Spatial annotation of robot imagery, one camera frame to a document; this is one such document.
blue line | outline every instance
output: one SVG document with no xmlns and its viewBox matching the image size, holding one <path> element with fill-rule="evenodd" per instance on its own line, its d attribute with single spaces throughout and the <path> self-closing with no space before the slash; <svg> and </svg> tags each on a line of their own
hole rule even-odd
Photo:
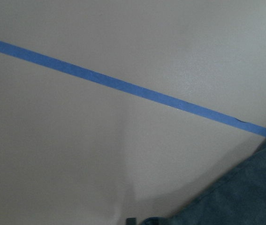
<svg viewBox="0 0 266 225">
<path fill-rule="evenodd" d="M 234 117 L 222 114 L 220 112 L 216 112 L 211 109 L 201 107 L 199 105 L 195 105 L 168 95 L 164 95 L 162 93 L 143 88 L 135 84 L 128 83 L 104 74 L 100 74 L 2 41 L 0 41 L 0 53 L 14 56 L 22 60 L 36 63 L 47 68 L 55 69 L 66 74 L 77 76 L 88 81 L 99 83 L 110 88 L 121 90 L 132 95 L 146 98 L 154 102 L 168 105 L 176 109 L 193 113 L 198 116 L 202 116 L 220 123 L 224 123 L 266 137 L 265 127 L 261 127 L 259 125 L 248 122 L 242 122 Z"/>
</svg>

dark fabric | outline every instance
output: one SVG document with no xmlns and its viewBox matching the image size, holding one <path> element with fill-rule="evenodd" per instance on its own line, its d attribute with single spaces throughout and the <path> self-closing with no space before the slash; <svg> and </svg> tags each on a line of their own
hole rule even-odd
<svg viewBox="0 0 266 225">
<path fill-rule="evenodd" d="M 177 215 L 141 225 L 266 225 L 266 142 Z"/>
</svg>

dark green cloth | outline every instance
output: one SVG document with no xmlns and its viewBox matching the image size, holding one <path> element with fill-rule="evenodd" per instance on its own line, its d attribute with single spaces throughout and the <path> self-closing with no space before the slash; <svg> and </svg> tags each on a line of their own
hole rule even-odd
<svg viewBox="0 0 266 225">
<path fill-rule="evenodd" d="M 141 225 L 266 225 L 266 142 L 177 215 Z"/>
</svg>

tape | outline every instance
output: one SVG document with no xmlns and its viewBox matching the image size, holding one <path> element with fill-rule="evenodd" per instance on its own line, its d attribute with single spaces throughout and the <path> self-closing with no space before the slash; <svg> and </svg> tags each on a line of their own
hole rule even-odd
<svg viewBox="0 0 266 225">
<path fill-rule="evenodd" d="M 88 81 L 99 83 L 110 88 L 121 90 L 132 95 L 146 98 L 154 102 L 168 105 L 176 109 L 193 113 L 198 116 L 202 116 L 220 123 L 230 125 L 232 127 L 236 127 L 266 137 L 265 127 L 261 127 L 259 125 L 248 122 L 243 122 L 232 116 L 208 108 L 204 108 L 202 106 L 156 92 L 154 90 L 140 87 L 135 84 L 128 83 L 104 74 L 100 74 L 2 41 L 0 41 L 0 53 L 14 56 L 25 61 L 29 61 L 47 68 L 55 69 L 66 74 L 77 76 Z"/>
</svg>

floor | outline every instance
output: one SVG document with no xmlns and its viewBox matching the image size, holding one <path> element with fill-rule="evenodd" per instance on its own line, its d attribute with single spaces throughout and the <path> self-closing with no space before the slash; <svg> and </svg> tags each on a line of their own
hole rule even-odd
<svg viewBox="0 0 266 225">
<path fill-rule="evenodd" d="M 0 0 L 0 41 L 266 128 L 266 0 Z M 170 216 L 264 139 L 0 53 L 0 224 Z"/>
</svg>

